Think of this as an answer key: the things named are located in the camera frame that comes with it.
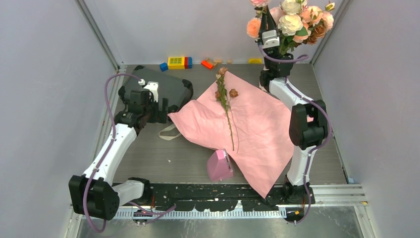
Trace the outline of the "cream printed ribbon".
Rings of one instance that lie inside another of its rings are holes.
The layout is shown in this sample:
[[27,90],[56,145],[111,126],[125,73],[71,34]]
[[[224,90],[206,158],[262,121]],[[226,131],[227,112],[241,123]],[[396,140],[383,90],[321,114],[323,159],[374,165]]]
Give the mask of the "cream printed ribbon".
[[165,127],[159,132],[158,135],[161,139],[166,140],[166,141],[171,141],[182,136],[182,134],[179,132],[175,124],[171,124]]

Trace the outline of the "brown bud flower stem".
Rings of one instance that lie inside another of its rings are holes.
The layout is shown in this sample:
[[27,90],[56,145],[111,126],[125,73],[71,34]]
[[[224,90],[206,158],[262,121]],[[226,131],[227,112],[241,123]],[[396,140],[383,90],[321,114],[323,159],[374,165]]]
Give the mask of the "brown bud flower stem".
[[226,116],[227,123],[228,123],[228,126],[229,126],[229,131],[230,131],[232,150],[235,151],[234,133],[233,133],[233,129],[232,129],[233,128],[233,126],[232,126],[233,120],[231,120],[231,116],[229,115],[229,113],[231,112],[230,102],[233,98],[238,97],[239,93],[234,88],[231,88],[229,91],[227,90],[226,84],[225,84],[225,76],[227,74],[227,70],[228,70],[228,68],[221,67],[218,70],[218,73],[216,74],[217,90],[215,92],[215,98],[220,103],[220,105],[222,106],[222,108],[225,112],[225,116]]

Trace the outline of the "white rose flower stem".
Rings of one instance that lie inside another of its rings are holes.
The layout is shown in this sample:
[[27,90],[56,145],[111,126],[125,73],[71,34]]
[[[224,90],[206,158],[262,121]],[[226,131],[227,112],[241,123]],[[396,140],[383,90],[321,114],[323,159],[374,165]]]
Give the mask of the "white rose flower stem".
[[306,5],[306,0],[284,0],[280,4],[283,15],[277,27],[281,33],[280,52],[282,54],[293,50],[309,36],[308,26],[300,16]]

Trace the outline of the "pink rose flower stem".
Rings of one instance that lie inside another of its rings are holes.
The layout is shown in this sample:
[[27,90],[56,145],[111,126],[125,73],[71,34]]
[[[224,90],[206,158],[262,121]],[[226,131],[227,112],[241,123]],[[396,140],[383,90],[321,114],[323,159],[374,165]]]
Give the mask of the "pink rose flower stem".
[[256,17],[261,17],[264,13],[267,13],[270,2],[271,0],[250,0],[250,3],[256,11]]

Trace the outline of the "pink paper bouquet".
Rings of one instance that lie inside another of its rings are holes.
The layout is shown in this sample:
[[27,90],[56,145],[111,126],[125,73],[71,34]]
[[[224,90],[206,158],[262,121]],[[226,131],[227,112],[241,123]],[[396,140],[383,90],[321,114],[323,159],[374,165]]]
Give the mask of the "pink paper bouquet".
[[169,117],[188,141],[213,150],[225,149],[251,188],[267,195],[293,157],[291,112],[279,99],[231,72],[227,72],[225,84],[227,90],[234,88],[239,93],[231,100],[229,113],[235,151],[225,112],[215,98],[216,83]]

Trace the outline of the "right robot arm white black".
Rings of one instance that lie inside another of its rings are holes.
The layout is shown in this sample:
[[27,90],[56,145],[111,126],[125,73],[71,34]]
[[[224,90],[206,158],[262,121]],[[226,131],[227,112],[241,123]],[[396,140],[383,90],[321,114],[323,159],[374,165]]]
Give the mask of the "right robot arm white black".
[[281,46],[291,43],[293,37],[281,35],[267,5],[257,6],[255,10],[261,20],[256,43],[264,57],[260,87],[277,97],[291,112],[289,137],[294,151],[282,193],[284,200],[293,204],[302,196],[310,195],[313,156],[330,138],[330,121],[324,101],[307,97],[288,79],[294,64],[308,59],[308,55],[294,58],[288,52],[281,52]]

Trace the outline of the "white ribbed vase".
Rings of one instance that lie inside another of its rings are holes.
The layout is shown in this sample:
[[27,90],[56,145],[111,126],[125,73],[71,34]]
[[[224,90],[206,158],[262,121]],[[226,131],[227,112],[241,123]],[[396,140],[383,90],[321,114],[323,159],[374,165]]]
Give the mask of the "white ribbed vase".
[[265,92],[269,92],[269,70],[266,67],[260,72],[259,88]]

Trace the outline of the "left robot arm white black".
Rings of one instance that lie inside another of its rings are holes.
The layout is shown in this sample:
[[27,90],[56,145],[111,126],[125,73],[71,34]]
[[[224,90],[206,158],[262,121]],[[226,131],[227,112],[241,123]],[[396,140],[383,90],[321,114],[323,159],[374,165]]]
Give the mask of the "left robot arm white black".
[[69,181],[75,213],[110,221],[120,206],[131,201],[147,205],[152,200],[149,180],[132,177],[124,183],[113,185],[113,179],[140,131],[147,122],[159,118],[158,100],[156,89],[133,90],[130,93],[127,109],[113,117],[111,132],[97,157],[82,175],[73,175]]

